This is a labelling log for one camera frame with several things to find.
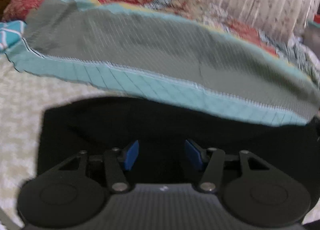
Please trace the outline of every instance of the silver screw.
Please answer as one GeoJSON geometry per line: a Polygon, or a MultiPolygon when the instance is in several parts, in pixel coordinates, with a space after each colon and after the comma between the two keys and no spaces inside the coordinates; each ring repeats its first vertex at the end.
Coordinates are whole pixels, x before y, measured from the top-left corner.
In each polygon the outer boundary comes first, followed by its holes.
{"type": "Polygon", "coordinates": [[[217,148],[210,147],[210,148],[208,148],[207,150],[208,150],[209,152],[214,152],[214,151],[216,151],[216,150],[217,150],[217,148]]]}
{"type": "Polygon", "coordinates": [[[216,189],[216,185],[212,182],[203,182],[201,183],[200,188],[204,191],[212,192],[216,189]]]}
{"type": "Polygon", "coordinates": [[[122,192],[128,189],[128,185],[124,182],[117,182],[112,185],[112,189],[117,192],[122,192]]]}

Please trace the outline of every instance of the garment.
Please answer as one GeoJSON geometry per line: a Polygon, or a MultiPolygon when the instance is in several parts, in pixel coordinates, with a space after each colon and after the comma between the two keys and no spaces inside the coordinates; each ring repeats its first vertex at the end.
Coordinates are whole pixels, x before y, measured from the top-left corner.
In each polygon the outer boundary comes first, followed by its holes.
{"type": "Polygon", "coordinates": [[[89,99],[45,112],[37,173],[42,174],[80,150],[87,150],[89,155],[101,154],[139,139],[139,157],[129,181],[186,182],[194,177],[177,165],[177,157],[184,139],[192,138],[202,148],[216,147],[228,154],[251,151],[302,183],[314,207],[320,197],[316,128],[316,120],[305,126],[270,127],[145,99],[89,99]]]}

